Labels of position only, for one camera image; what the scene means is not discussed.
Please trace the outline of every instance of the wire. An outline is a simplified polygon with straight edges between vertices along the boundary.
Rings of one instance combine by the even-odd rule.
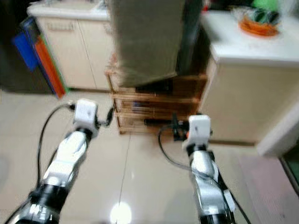
[[[162,147],[162,143],[161,143],[161,135],[162,135],[163,131],[165,131],[165,130],[168,129],[168,128],[173,128],[173,125],[166,125],[166,126],[163,126],[163,127],[159,130],[159,133],[158,133],[158,143],[159,143],[159,147],[160,147],[160,149],[161,149],[162,154],[163,154],[163,155],[165,156],[165,158],[167,159],[167,161],[170,162],[172,165],[177,166],[177,167],[179,167],[179,168],[181,168],[181,169],[188,170],[188,171],[191,171],[191,172],[193,172],[193,173],[195,173],[195,174],[198,174],[198,175],[199,175],[200,177],[202,177],[202,178],[209,178],[209,179],[211,179],[211,181],[212,181],[214,184],[216,184],[217,187],[219,187],[219,189],[221,189],[221,186],[219,185],[219,183],[218,183],[213,177],[211,177],[211,176],[209,176],[209,175],[207,175],[207,174],[205,174],[205,173],[199,172],[198,170],[192,169],[190,166],[187,166],[187,165],[185,165],[185,164],[182,164],[182,163],[180,163],[180,162],[177,162],[177,161],[173,160],[171,157],[168,156],[168,154],[167,154],[167,153],[165,152],[165,150],[163,149],[163,147]],[[251,224],[249,218],[247,217],[247,215],[246,215],[246,213],[244,212],[244,210],[243,210],[243,208],[241,207],[241,205],[240,205],[240,204],[238,203],[238,201],[236,200],[234,194],[231,192],[231,190],[230,190],[229,188],[228,188],[228,190],[230,191],[230,194],[231,194],[233,200],[234,200],[235,203],[237,204],[237,206],[238,206],[240,212],[242,213],[242,215],[244,216],[246,222],[247,222],[248,224]]]
[[[244,210],[243,210],[243,208],[241,207],[241,205],[240,205],[240,204],[238,203],[238,201],[236,200],[234,194],[231,192],[231,190],[229,190],[229,191],[230,191],[230,194],[231,194],[233,200],[234,200],[235,203],[237,204],[237,206],[238,206],[240,212],[242,213],[244,219],[246,220],[246,222],[247,222],[248,224],[251,224],[249,218],[247,217],[247,215],[246,215],[246,213],[244,212]]]
[[[56,153],[57,153],[57,150],[58,150],[58,147],[55,149],[55,151],[53,152],[53,154],[52,154],[52,156],[51,156],[51,158],[50,158],[50,160],[49,160],[49,163],[48,163],[48,166],[47,167],[49,167],[50,165],[51,165],[51,163],[53,162],[53,159],[54,159],[54,157],[55,157],[55,155],[56,155]]]
[[[41,181],[41,150],[42,150],[42,144],[43,144],[43,134],[45,132],[46,126],[50,120],[50,118],[54,115],[56,111],[58,111],[61,108],[69,108],[70,104],[62,104],[56,107],[48,116],[46,122],[43,125],[41,135],[39,137],[38,147],[37,147],[37,180],[36,180],[36,188],[38,188],[38,185]]]

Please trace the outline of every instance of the countertop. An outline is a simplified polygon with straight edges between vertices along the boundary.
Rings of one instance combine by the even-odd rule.
[[[243,32],[230,12],[203,13],[201,21],[217,63],[299,68],[297,18],[283,18],[279,24],[280,33],[275,37],[258,37]]]
[[[100,8],[99,3],[60,2],[53,1],[50,5],[43,1],[33,3],[27,8],[28,15],[35,17],[55,17],[64,19],[83,19],[109,21],[107,9]]]

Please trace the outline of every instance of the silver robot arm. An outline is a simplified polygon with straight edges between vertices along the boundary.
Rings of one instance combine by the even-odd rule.
[[[56,157],[49,165],[38,188],[7,223],[58,224],[60,211],[86,158],[88,144],[98,135],[101,125],[109,126],[113,116],[110,109],[107,121],[98,121],[98,105],[87,99],[76,103],[73,127],[59,144]]]
[[[189,117],[189,135],[183,142],[192,168],[191,181],[201,224],[234,224],[234,200],[225,186],[214,155],[207,151],[211,121],[206,115]]]

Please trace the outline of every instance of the cabinet door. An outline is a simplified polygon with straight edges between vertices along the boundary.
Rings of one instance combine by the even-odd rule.
[[[79,21],[97,89],[109,90],[104,74],[114,45],[110,23],[106,21]]]
[[[95,89],[95,82],[77,20],[38,18],[68,87]]]
[[[213,140],[258,143],[299,102],[298,69],[218,66],[200,109]]]

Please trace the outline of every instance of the wooden shelf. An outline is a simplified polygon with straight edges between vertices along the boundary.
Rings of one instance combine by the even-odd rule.
[[[120,87],[121,75],[116,69],[115,55],[112,56],[105,75],[111,89],[120,133],[158,133],[163,122],[171,121],[174,112],[179,120],[188,120],[190,115],[198,111],[208,82],[207,75],[199,74],[167,79],[162,86],[165,85],[168,91],[150,92],[155,86]],[[155,124],[145,125],[146,119],[153,119]]]

